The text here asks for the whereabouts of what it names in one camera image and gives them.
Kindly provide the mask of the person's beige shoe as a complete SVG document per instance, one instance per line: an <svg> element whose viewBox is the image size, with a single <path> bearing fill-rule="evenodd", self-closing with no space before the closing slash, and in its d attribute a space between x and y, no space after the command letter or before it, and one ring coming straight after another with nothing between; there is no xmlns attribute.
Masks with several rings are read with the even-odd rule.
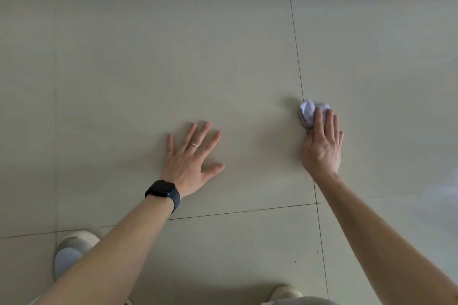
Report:
<svg viewBox="0 0 458 305"><path fill-rule="evenodd" d="M67 234L54 249L53 281L56 282L63 276L100 240L97 235L88 230L76 230Z"/></svg>
<svg viewBox="0 0 458 305"><path fill-rule="evenodd" d="M296 288L290 285L281 285L272 291L267 302L271 303L280 300L294 300L300 297L302 297L302 294Z"/></svg>

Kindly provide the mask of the black smartwatch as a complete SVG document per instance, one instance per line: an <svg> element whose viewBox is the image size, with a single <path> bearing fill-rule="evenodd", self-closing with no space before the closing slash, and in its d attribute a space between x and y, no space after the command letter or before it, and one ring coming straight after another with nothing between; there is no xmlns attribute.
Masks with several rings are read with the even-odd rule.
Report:
<svg viewBox="0 0 458 305"><path fill-rule="evenodd" d="M181 201L181 195L175 184L164 180L155 181L145 192L145 197L148 196L171 199L174 204L172 213L178 208Z"/></svg>

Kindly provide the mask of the white cleaning cloth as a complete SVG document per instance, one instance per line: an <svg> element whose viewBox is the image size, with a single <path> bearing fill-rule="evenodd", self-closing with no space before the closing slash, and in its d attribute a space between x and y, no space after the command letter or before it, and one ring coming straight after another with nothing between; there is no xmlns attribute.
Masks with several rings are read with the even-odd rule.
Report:
<svg viewBox="0 0 458 305"><path fill-rule="evenodd" d="M320 109L325 124L330 106L324 103L314 103L312 100L306 100L300 105L299 118L307 131L311 131L315 125L316 110Z"/></svg>

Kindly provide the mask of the person's right hand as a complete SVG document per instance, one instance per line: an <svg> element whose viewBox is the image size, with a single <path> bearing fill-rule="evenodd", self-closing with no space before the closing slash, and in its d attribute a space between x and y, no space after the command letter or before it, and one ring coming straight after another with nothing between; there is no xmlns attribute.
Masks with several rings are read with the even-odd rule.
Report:
<svg viewBox="0 0 458 305"><path fill-rule="evenodd" d="M342 153L338 149L338 134L342 131L339 119L334 113L334 142L326 140L324 135L323 115L316 110L315 125L308 131L301 147L301 162L305 170L314 179L321 177L338 177Z"/></svg>

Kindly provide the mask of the person's left hand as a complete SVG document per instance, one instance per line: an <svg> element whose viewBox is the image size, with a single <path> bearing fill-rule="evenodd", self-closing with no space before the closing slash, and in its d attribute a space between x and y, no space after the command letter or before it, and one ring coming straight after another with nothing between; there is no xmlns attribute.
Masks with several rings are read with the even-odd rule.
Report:
<svg viewBox="0 0 458 305"><path fill-rule="evenodd" d="M160 177L161 180L174 183L182 198L202 188L209 180L202 180L201 172L214 164L218 164L204 165L210 154L208 156L199 156L198 153L191 155L191 125L181 144L175 145L174 157L167 159L166 155ZM210 144L209 148L212 152L221 136L220 131L216 131L211 137L206 136L204 145Z"/></svg>

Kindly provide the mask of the person's right forearm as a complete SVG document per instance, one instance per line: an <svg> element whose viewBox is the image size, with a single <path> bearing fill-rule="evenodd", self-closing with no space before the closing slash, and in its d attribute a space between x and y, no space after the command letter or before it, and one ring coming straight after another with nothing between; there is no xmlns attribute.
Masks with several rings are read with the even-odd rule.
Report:
<svg viewBox="0 0 458 305"><path fill-rule="evenodd" d="M313 179L383 305L458 305L458 285L333 172Z"/></svg>

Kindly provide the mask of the person's beige right shoe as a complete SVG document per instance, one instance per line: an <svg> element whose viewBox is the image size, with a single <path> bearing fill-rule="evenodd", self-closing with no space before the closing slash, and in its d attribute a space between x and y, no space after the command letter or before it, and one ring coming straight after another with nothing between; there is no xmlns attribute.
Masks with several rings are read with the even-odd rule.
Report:
<svg viewBox="0 0 458 305"><path fill-rule="evenodd" d="M302 297L302 294L296 288L290 285L281 285L272 291L267 302L271 303L280 300L294 300L300 297Z"/></svg>

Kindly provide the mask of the person's left forearm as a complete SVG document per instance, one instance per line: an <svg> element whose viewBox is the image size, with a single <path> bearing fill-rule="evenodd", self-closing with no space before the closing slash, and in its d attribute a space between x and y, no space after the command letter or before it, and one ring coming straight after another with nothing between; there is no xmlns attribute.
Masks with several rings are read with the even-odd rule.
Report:
<svg viewBox="0 0 458 305"><path fill-rule="evenodd" d="M175 208L147 196L34 305L124 305Z"/></svg>

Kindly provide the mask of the person's beige left shoe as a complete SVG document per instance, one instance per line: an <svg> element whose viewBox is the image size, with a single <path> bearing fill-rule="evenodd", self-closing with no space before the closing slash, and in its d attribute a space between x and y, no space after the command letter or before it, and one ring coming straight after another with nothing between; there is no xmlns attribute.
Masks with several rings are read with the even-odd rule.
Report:
<svg viewBox="0 0 458 305"><path fill-rule="evenodd" d="M88 230L76 230L67 234L54 249L53 281L56 282L63 276L100 240L97 235Z"/></svg>

